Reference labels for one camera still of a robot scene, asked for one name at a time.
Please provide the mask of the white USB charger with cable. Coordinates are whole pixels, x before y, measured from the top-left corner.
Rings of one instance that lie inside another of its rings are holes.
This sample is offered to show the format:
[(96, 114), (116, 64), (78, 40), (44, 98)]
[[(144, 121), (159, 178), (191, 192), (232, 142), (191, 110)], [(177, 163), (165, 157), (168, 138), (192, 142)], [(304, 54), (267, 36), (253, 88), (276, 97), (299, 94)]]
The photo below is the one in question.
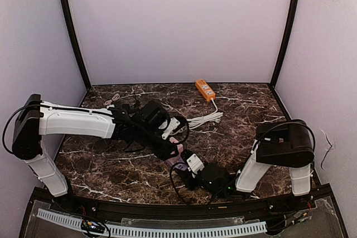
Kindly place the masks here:
[(117, 100), (120, 99), (120, 94), (119, 93), (116, 93), (114, 94), (109, 100), (106, 100), (104, 102), (104, 106), (110, 106), (110, 105), (113, 105)]

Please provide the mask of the black adapter with thin cable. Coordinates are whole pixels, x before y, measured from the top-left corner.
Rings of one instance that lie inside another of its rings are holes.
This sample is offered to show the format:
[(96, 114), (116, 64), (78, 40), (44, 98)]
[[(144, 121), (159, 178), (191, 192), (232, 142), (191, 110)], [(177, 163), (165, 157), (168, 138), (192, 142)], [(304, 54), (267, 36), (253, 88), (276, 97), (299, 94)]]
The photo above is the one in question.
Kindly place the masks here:
[(135, 100), (134, 103), (123, 103), (122, 104), (122, 109), (126, 110), (129, 113), (134, 113), (136, 110), (138, 110), (141, 106), (141, 103), (139, 100)]

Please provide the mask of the pink cube adapter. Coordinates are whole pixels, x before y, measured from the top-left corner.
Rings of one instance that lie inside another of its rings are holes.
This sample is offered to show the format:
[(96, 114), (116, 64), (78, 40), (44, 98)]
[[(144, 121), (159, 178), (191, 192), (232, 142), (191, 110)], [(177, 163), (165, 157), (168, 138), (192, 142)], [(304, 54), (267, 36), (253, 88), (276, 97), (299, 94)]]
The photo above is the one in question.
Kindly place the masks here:
[(173, 166), (175, 163), (167, 163), (167, 164), (168, 164), (169, 166)]

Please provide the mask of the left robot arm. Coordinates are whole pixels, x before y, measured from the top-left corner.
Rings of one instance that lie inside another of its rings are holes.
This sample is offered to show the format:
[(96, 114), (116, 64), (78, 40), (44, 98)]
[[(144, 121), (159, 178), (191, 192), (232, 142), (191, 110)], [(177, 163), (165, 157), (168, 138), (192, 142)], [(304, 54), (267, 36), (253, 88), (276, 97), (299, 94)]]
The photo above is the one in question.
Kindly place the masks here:
[(166, 161), (179, 156), (182, 144), (170, 141), (166, 134), (172, 121), (155, 101), (131, 114), (115, 105), (101, 109), (63, 106), (32, 94), (9, 117), (1, 139), (5, 151), (25, 162), (53, 197), (62, 197), (69, 194), (70, 183), (48, 154), (44, 136), (78, 135), (136, 142)]

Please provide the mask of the purple power strip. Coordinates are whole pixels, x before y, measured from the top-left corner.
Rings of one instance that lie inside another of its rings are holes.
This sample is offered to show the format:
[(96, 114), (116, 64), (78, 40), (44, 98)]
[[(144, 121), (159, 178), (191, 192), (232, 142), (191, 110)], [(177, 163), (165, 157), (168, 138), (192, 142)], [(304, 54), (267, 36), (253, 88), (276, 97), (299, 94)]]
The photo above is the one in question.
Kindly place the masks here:
[(186, 171), (188, 168), (187, 164), (184, 161), (178, 161), (174, 164), (174, 169), (180, 171)]

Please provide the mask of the orange power strip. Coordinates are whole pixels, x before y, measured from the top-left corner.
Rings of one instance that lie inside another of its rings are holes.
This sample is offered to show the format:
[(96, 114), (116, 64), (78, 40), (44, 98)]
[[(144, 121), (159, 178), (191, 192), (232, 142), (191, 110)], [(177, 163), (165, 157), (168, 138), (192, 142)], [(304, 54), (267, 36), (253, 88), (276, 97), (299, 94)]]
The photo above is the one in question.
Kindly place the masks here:
[(206, 101), (210, 102), (212, 100), (215, 100), (216, 93), (212, 90), (212, 88), (207, 84), (204, 79), (196, 80), (195, 86)]

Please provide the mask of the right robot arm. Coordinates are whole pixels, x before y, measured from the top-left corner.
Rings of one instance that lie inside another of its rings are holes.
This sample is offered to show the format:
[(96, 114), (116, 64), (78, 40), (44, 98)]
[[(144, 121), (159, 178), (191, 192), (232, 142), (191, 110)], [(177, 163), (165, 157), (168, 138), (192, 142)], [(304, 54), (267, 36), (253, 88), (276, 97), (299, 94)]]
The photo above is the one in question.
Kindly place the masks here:
[(259, 125), (250, 154), (234, 176), (223, 167), (204, 163), (189, 150), (183, 151), (181, 157), (193, 179), (193, 187), (201, 187), (214, 197), (253, 192), (272, 166), (289, 169), (292, 194), (297, 197), (310, 193), (315, 146), (311, 128), (303, 120), (295, 119)]

